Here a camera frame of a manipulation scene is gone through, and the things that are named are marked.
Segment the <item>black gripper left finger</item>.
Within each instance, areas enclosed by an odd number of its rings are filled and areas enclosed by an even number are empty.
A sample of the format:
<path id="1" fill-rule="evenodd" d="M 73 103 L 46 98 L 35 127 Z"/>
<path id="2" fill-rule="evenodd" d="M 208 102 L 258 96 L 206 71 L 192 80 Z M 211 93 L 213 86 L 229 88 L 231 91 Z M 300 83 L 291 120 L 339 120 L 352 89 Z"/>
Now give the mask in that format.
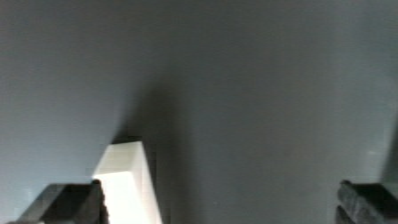
<path id="1" fill-rule="evenodd" d="M 50 184 L 12 224 L 110 224 L 101 182 Z"/>

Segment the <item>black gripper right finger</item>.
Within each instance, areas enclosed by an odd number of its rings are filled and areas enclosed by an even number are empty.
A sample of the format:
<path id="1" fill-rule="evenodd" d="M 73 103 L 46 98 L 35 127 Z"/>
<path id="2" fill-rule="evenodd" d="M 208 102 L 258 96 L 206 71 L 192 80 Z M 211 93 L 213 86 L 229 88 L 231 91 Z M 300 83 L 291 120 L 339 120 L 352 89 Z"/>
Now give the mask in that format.
<path id="1" fill-rule="evenodd" d="M 398 198 L 380 183 L 345 180 L 337 200 L 334 224 L 398 224 Z"/>

